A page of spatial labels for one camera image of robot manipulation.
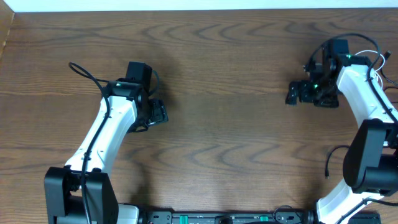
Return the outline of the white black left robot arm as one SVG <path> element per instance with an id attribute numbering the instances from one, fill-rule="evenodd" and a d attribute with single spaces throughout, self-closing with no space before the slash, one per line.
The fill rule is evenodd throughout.
<path id="1" fill-rule="evenodd" d="M 101 91 L 98 115 L 76 153 L 44 178 L 49 223 L 140 223 L 134 205 L 118 203 L 110 173 L 128 133 L 168 120 L 161 100 L 151 99 L 148 81 L 119 79 Z"/>

